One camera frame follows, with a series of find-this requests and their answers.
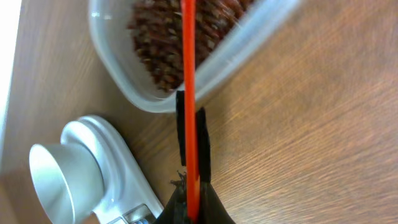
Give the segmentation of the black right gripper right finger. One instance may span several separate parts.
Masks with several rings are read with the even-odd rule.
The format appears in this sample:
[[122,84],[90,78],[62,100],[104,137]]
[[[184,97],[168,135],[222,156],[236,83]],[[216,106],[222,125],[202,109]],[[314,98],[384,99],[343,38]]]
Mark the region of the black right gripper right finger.
[[211,147],[204,108],[196,112],[198,165],[200,172],[200,211],[203,224],[235,224],[211,185]]

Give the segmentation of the red measuring scoop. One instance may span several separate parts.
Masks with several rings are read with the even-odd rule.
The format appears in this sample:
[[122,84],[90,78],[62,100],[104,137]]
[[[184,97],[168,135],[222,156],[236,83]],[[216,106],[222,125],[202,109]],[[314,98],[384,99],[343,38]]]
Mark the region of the red measuring scoop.
[[195,118],[195,1],[182,0],[183,71],[185,80],[185,158],[187,167],[187,215],[197,222],[200,211],[200,175],[198,168]]

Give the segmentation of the white digital kitchen scale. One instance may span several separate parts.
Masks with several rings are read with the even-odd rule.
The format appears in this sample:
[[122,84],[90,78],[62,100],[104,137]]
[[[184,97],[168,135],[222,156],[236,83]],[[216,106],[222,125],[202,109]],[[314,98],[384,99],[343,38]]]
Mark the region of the white digital kitchen scale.
[[105,193],[93,212],[100,223],[130,223],[138,218],[133,213],[143,206],[156,218],[162,213],[163,205],[126,142],[104,118],[88,115],[69,122],[60,142],[85,146],[98,163]]

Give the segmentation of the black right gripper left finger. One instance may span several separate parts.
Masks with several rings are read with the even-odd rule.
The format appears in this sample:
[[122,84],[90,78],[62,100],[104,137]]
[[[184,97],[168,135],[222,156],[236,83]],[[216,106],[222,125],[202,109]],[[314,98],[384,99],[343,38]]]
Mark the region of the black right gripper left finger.
[[[180,147],[181,164],[186,166],[185,158],[185,112],[184,91],[176,93],[176,119],[177,137]],[[175,190],[166,204],[166,207],[156,219],[154,224],[185,224],[188,223],[187,215],[187,173],[177,172],[179,179],[171,180]]]

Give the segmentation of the clear plastic bean container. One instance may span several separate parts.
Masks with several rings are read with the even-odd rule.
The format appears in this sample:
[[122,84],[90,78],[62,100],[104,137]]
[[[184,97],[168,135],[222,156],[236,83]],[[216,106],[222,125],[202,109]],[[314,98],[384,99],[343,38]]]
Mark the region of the clear plastic bean container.
[[[96,52],[126,99],[150,113],[175,112],[175,92],[159,90],[133,51],[127,30],[132,1],[90,0],[88,23]],[[299,0],[256,1],[195,72],[200,101],[233,73],[293,14]]]

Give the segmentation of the white bowl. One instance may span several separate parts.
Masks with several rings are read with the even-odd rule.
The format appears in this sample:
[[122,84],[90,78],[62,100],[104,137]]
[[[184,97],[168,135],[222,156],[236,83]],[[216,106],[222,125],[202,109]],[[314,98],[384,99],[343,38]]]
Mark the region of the white bowl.
[[104,196],[104,182],[92,153],[81,144],[34,144],[30,176],[52,223],[81,223]]

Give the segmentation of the red adzuki beans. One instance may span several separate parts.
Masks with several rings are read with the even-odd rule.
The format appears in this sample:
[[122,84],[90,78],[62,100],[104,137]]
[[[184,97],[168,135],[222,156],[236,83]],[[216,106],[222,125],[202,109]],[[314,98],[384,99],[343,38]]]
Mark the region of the red adzuki beans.
[[[195,6],[195,65],[199,67],[254,4],[254,0],[199,0]],[[134,51],[158,89],[183,83],[182,3],[137,1],[128,24]]]

